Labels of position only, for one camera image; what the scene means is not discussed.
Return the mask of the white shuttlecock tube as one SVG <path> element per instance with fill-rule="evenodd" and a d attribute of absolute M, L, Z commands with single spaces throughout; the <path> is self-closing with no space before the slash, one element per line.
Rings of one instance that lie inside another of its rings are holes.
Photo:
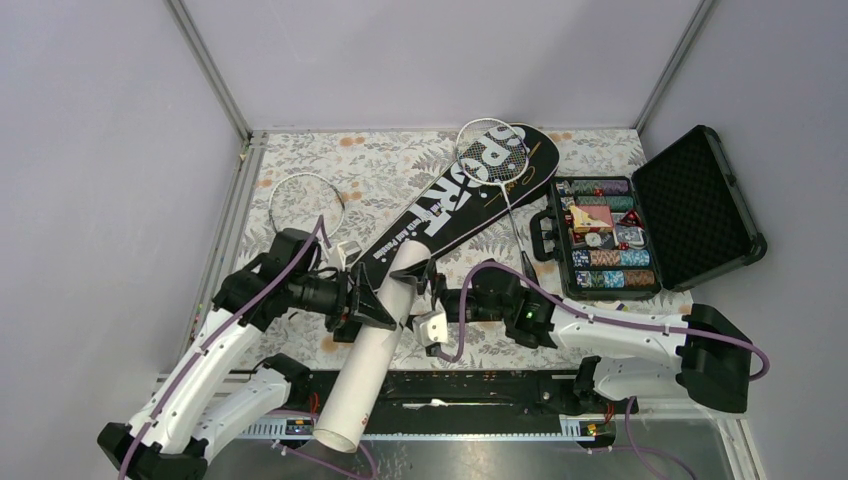
<path fill-rule="evenodd" d="M 430 250 L 418 241 L 405 241 L 393 259 L 389 274 L 429 260 Z M 354 453 L 367 426 L 383 381 L 410 314 L 416 288 L 387 274 L 377 298 L 397 322 L 393 330 L 363 326 L 334 383 L 315 425 L 314 438 L 342 453 Z"/>

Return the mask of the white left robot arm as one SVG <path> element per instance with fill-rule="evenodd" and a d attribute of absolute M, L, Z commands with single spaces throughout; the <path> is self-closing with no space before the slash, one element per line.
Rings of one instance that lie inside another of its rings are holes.
<path fill-rule="evenodd" d="M 220 403 L 213 396 L 234 363 L 291 309 L 324 314 L 360 331 L 325 401 L 315 438 L 339 452 L 356 451 L 372 417 L 417 288 L 416 266 L 430 250 L 402 243 L 382 283 L 361 267 L 334 264 L 319 273 L 322 226 L 287 228 L 267 252 L 230 274 L 199 333 L 154 396 L 125 423 L 107 424 L 97 442 L 122 479 L 200 479 L 220 451 L 266 413 L 296 411 L 309 401 L 308 369 L 278 354 Z"/>

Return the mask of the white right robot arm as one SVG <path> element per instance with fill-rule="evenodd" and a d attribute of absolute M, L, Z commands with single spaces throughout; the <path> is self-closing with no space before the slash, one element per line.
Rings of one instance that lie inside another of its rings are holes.
<path fill-rule="evenodd" d="M 391 273 L 432 294 L 436 324 L 410 320 L 427 354 L 457 363 L 472 321 L 500 321 L 505 334 L 530 349 L 587 349 L 573 386 L 575 402 L 597 412 L 632 397 L 686 396 L 720 412 L 748 409 L 751 382 L 764 377 L 767 355 L 716 308 L 694 304 L 684 314 L 648 315 L 598 308 L 558 297 L 493 260 L 475 266 L 448 290 L 431 261 Z"/>

